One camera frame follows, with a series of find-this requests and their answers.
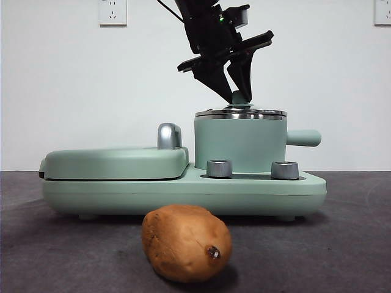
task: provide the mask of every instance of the kitchen appliance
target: kitchen appliance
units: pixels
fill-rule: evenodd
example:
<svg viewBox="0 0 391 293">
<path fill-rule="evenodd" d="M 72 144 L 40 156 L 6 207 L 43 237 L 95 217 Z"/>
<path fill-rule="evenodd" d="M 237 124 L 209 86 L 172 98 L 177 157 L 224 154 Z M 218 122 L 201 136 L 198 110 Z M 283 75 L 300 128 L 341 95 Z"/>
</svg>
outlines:
<svg viewBox="0 0 391 293">
<path fill-rule="evenodd" d="M 217 0 L 176 0 L 191 48 L 199 57 L 179 71 L 214 90 L 229 105 L 195 116 L 195 163 L 173 123 L 158 128 L 151 148 L 55 151 L 42 160 L 43 196 L 55 210 L 91 219 L 101 214 L 146 214 L 161 206 L 196 204 L 219 215 L 274 215 L 281 220 L 315 212 L 325 180 L 285 159 L 287 145 L 317 146 L 315 130 L 288 131 L 287 113 L 250 104 L 254 52 L 273 33 L 243 41 L 248 5 L 223 11 Z M 238 86 L 232 92 L 224 73 Z"/>
</svg>

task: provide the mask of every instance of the pot lid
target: pot lid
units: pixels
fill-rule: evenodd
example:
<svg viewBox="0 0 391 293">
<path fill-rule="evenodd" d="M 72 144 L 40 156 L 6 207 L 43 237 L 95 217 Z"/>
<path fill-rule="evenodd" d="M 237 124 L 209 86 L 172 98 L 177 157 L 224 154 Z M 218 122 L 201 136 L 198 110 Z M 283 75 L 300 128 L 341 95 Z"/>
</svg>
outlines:
<svg viewBox="0 0 391 293">
<path fill-rule="evenodd" d="M 280 110 L 261 110 L 253 104 L 230 104 L 222 109 L 208 109 L 203 112 L 196 113 L 196 117 L 202 116 L 216 116 L 216 115 L 239 115 L 240 117 L 246 118 L 249 115 L 258 116 L 276 116 L 286 117 L 288 114 Z"/>
</svg>

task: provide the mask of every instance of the cooking pot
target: cooking pot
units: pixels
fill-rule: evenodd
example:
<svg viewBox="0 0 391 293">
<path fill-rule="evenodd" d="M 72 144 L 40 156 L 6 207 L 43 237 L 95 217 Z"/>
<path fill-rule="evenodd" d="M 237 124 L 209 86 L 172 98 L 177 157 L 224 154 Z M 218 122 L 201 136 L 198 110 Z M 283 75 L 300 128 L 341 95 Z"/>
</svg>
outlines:
<svg viewBox="0 0 391 293">
<path fill-rule="evenodd" d="M 234 172 L 270 172 L 285 161 L 286 145 L 317 146 L 316 130 L 287 131 L 287 113 L 260 110 L 251 104 L 228 105 L 196 113 L 195 167 L 210 160 L 230 160 Z"/>
</svg>

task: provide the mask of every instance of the wall socket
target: wall socket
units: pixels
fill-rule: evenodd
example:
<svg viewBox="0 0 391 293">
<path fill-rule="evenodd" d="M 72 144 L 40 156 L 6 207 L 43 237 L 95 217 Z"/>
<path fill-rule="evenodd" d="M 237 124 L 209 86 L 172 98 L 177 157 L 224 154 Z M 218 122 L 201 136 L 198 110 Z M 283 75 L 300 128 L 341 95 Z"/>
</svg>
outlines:
<svg viewBox="0 0 391 293">
<path fill-rule="evenodd" d="M 128 23 L 127 0 L 99 0 L 100 26 L 126 26 Z"/>
<path fill-rule="evenodd" d="M 375 26 L 391 26 L 391 0 L 375 0 Z"/>
</svg>

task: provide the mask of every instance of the gray table surface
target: gray table surface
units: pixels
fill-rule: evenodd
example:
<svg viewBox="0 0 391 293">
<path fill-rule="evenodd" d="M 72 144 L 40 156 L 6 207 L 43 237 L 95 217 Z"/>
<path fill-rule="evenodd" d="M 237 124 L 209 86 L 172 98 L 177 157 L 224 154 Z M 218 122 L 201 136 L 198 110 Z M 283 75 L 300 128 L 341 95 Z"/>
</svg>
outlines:
<svg viewBox="0 0 391 293">
<path fill-rule="evenodd" d="M 233 254 L 203 284 L 157 276 L 142 216 L 91 222 L 52 211 L 36 172 L 2 172 L 1 292 L 391 292 L 391 172 L 313 172 L 321 209 L 293 223 L 221 217 Z"/>
</svg>

